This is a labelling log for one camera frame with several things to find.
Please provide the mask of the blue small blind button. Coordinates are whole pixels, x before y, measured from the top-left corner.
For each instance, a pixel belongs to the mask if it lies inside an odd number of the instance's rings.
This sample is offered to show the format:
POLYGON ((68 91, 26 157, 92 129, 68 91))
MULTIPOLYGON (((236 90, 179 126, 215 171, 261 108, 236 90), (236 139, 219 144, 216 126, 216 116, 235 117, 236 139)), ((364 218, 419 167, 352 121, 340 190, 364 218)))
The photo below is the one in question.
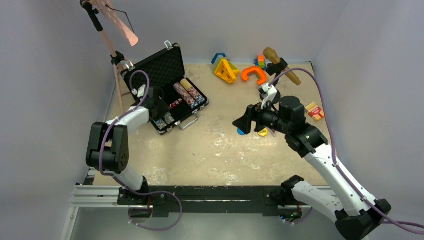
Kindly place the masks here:
POLYGON ((237 133, 238 133, 239 135, 241 135, 241 136, 244 136, 244 135, 245 135, 245 133, 244 133, 243 131, 241 131, 240 129, 238 129, 238 130, 237 130, 237 133))

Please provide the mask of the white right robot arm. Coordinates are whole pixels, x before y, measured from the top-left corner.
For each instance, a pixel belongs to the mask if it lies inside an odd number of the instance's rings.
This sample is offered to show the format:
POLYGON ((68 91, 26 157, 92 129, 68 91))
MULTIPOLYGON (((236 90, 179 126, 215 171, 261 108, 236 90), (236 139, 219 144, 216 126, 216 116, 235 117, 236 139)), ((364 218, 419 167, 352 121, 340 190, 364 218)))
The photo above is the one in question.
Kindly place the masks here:
POLYGON ((350 172, 332 156, 332 147, 324 134, 307 123, 305 107, 295 96, 279 100, 279 109, 249 105, 233 126, 248 135, 265 128, 282 133, 288 146, 313 166, 335 193, 332 196, 312 186, 298 175, 281 184, 278 200, 284 205, 301 202, 317 210, 332 222, 346 240, 362 240, 383 223, 381 214, 392 207, 385 199, 376 199, 355 180, 347 180, 350 172))

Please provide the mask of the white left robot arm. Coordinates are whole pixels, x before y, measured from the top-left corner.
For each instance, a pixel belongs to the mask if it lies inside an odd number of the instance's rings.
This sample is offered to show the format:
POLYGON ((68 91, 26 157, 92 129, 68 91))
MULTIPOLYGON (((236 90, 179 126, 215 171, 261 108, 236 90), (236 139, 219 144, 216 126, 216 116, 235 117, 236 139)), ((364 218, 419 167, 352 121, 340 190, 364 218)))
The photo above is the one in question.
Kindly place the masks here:
POLYGON ((103 176, 113 178, 138 205, 149 199, 147 179, 130 164, 129 136, 153 118, 168 112, 165 93, 160 87, 144 88, 141 99, 122 115, 92 124, 87 145, 86 164, 103 176))

